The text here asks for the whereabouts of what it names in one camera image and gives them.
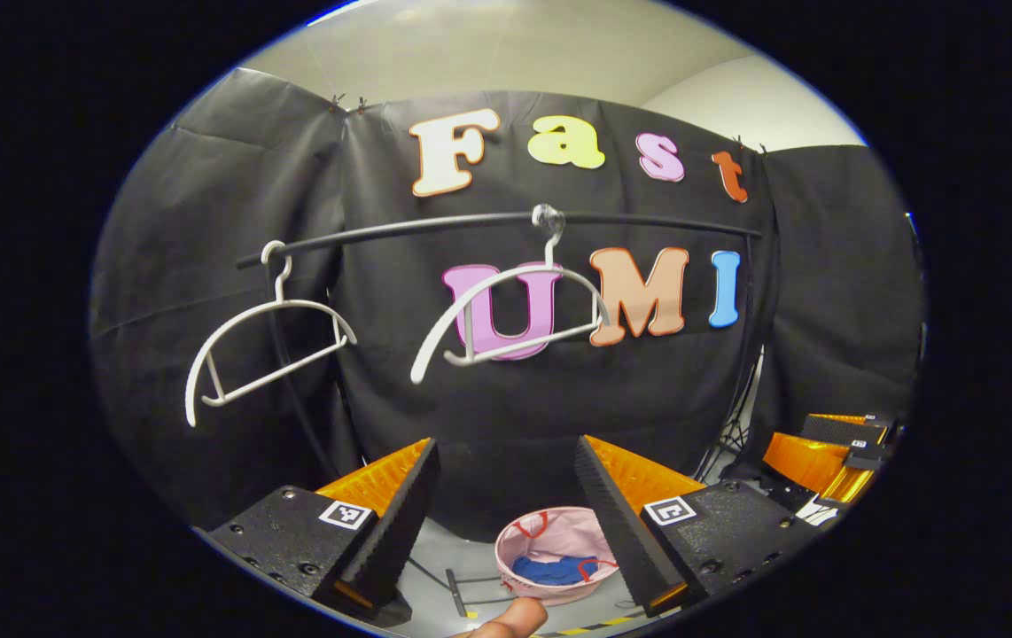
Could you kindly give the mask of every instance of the finger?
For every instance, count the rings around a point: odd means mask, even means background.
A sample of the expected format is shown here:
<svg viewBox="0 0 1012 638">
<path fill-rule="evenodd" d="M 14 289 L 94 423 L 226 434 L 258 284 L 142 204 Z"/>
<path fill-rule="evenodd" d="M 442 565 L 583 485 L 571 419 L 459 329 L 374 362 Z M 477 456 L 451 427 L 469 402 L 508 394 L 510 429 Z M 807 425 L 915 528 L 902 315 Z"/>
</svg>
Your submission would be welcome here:
<svg viewBox="0 0 1012 638">
<path fill-rule="evenodd" d="M 550 620 L 550 613 L 537 599 L 515 599 L 501 617 L 478 627 L 471 638 L 530 638 Z"/>
</svg>

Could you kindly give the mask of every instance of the white wall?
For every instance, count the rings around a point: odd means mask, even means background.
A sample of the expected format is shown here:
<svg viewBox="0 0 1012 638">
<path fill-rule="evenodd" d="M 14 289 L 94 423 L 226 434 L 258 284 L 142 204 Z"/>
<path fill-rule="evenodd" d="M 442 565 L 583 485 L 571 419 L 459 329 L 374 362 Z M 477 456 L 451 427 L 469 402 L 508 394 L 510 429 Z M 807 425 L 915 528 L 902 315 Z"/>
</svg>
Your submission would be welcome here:
<svg viewBox="0 0 1012 638">
<path fill-rule="evenodd" d="M 649 98 L 643 108 L 767 151 L 866 146 L 857 131 L 800 78 L 761 56 L 723 62 Z"/>
</svg>

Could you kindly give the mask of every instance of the clothes rod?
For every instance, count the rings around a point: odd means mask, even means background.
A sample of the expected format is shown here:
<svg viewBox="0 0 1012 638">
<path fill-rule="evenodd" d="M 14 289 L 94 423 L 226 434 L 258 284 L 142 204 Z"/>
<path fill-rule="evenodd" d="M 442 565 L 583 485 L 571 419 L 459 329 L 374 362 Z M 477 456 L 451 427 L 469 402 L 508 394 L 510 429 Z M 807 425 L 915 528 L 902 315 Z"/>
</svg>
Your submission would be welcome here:
<svg viewBox="0 0 1012 638">
<path fill-rule="evenodd" d="M 671 217 L 640 217 L 625 215 L 604 215 L 596 213 L 566 213 L 567 225 L 574 224 L 624 224 L 631 226 L 666 226 L 669 229 L 684 229 L 688 231 L 718 231 L 731 235 L 761 238 L 756 230 L 739 229 L 737 226 L 725 226 L 721 223 L 691 222 L 687 219 Z M 401 235 L 430 233 L 430 231 L 448 231 L 452 229 L 473 229 L 482 226 L 509 226 L 510 224 L 530 223 L 530 213 L 490 213 L 485 215 L 457 215 L 438 219 L 418 219 L 416 222 L 386 223 L 384 226 L 369 226 L 367 229 L 345 230 L 343 233 L 333 233 L 324 237 L 304 239 L 300 242 L 286 244 L 274 250 L 275 257 L 287 257 L 308 251 L 327 249 L 327 247 L 367 242 L 371 239 L 398 238 Z M 261 265 L 261 254 L 255 253 L 240 258 L 236 263 L 239 269 Z"/>
</svg>

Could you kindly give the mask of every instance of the hanger hook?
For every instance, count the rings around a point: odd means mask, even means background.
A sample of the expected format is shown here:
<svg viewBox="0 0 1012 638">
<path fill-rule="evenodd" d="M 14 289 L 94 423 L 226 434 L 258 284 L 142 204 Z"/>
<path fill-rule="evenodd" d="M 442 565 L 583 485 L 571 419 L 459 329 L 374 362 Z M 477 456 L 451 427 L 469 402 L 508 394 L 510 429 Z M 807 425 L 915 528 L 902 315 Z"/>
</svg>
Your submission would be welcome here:
<svg viewBox="0 0 1012 638">
<path fill-rule="evenodd" d="M 280 249 L 280 247 L 284 247 L 284 243 L 276 241 L 276 239 L 274 239 L 274 241 L 270 243 L 267 243 L 266 247 L 263 247 L 262 249 L 262 263 L 270 262 L 270 254 L 274 250 Z M 289 277 L 290 272 L 292 272 L 292 255 L 287 254 L 286 266 L 284 266 L 284 269 L 281 271 L 280 274 L 278 274 L 278 278 L 274 280 L 274 295 L 276 295 L 276 300 L 278 300 L 278 302 L 283 302 L 284 300 L 284 293 L 281 290 L 281 284 L 283 284 L 284 281 L 287 277 Z"/>
<path fill-rule="evenodd" d="M 533 216 L 530 220 L 534 226 L 550 234 L 550 241 L 545 242 L 545 265 L 553 267 L 554 246 L 562 241 L 562 233 L 566 230 L 566 214 L 542 203 L 542 205 L 533 207 Z"/>
</svg>

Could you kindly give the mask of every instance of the purple letter u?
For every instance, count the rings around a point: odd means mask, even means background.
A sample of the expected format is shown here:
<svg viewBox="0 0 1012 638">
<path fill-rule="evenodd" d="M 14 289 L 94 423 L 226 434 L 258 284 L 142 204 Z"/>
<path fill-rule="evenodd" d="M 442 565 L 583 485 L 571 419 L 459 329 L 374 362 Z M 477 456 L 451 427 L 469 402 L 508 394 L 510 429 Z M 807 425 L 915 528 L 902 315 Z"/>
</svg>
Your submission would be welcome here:
<svg viewBox="0 0 1012 638">
<path fill-rule="evenodd" d="M 542 263 L 544 262 L 523 263 L 522 266 L 541 266 Z M 497 267 L 493 265 L 456 265 L 442 273 L 442 283 L 450 288 L 453 299 L 458 299 L 471 288 L 479 286 L 484 280 L 494 277 L 498 272 Z M 554 332 L 554 282 L 562 278 L 562 275 L 558 272 L 530 272 L 518 274 L 517 277 L 525 283 L 526 291 L 529 292 L 529 326 L 521 335 L 498 334 L 498 330 L 495 330 L 494 311 L 491 310 L 490 290 L 482 291 L 471 301 L 471 328 L 474 331 L 475 354 L 506 347 L 513 343 L 525 342 L 525 340 L 550 336 Z M 454 318 L 454 324 L 458 327 L 458 340 L 466 347 L 467 328 L 461 312 Z M 546 344 L 538 343 L 534 346 L 523 347 L 521 350 L 507 352 L 507 354 L 495 356 L 495 361 L 527 358 L 527 356 L 533 356 L 544 350 Z"/>
</svg>

